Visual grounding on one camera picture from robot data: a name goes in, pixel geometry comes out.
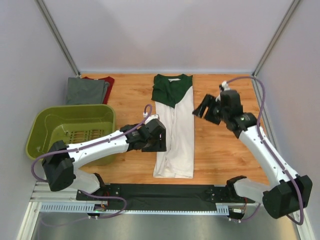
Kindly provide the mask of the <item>white and green t-shirt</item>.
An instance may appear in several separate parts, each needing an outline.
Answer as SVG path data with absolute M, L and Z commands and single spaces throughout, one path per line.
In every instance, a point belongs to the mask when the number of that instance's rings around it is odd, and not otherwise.
M 193 77 L 157 74 L 151 99 L 166 128 L 166 151 L 156 154 L 153 177 L 192 179 L 195 162 Z

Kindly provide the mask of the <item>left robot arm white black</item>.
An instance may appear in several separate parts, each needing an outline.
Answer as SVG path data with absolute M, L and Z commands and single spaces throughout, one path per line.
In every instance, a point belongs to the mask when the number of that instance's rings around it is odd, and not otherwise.
M 65 144 L 56 141 L 42 160 L 49 189 L 59 192 L 72 188 L 86 192 L 94 201 L 105 196 L 104 183 L 97 173 L 87 173 L 80 168 L 101 158 L 126 153 L 165 152 L 166 127 L 159 119 L 142 125 L 126 125 L 121 129 L 86 142 Z

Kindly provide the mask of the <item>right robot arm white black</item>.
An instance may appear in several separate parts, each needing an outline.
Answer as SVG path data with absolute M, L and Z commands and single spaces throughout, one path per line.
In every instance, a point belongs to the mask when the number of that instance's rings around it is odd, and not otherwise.
M 205 95 L 192 114 L 216 125 L 224 122 L 226 128 L 249 149 L 267 176 L 268 185 L 245 176 L 228 180 L 225 196 L 229 201 L 248 198 L 262 204 L 274 219 L 294 212 L 304 217 L 304 208 L 308 206 L 313 186 L 311 179 L 307 175 L 299 175 L 282 158 L 265 136 L 257 118 L 250 112 L 244 112 L 236 90 L 222 91 L 218 97 Z

